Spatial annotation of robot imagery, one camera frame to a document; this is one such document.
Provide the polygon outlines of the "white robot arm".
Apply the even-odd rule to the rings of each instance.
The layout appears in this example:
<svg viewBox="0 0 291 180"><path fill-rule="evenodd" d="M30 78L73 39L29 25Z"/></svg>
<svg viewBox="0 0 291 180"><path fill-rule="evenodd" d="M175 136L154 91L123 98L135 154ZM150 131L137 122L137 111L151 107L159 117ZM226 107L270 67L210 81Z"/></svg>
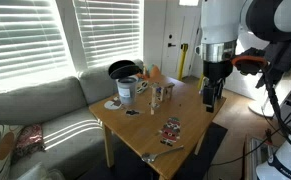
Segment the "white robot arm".
<svg viewBox="0 0 291 180"><path fill-rule="evenodd" d="M225 79L234 69L242 74L264 75L259 86L277 83L291 68L291 0L202 0L203 104L212 112L221 98ZM237 55L243 29L266 41L263 49L251 47Z"/></svg>

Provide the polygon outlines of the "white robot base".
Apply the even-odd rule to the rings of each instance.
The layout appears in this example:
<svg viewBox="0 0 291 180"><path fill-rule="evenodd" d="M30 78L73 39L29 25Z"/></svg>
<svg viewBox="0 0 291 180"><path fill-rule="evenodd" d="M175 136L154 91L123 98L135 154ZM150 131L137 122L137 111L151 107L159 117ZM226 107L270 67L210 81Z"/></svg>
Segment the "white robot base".
<svg viewBox="0 0 291 180"><path fill-rule="evenodd" d="M291 135L269 159L256 167L259 180L291 180Z"/></svg>

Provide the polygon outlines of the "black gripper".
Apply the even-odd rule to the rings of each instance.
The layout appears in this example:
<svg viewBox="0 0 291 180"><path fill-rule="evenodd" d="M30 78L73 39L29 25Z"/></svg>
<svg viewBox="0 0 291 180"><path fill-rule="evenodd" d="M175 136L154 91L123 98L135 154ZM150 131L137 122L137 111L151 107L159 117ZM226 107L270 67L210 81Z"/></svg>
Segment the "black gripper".
<svg viewBox="0 0 291 180"><path fill-rule="evenodd" d="M208 78L208 83L203 89L203 103L206 111L214 112L214 92L217 99L221 99L225 79L232 73L233 65L229 60L217 63L204 61L203 74Z"/></svg>

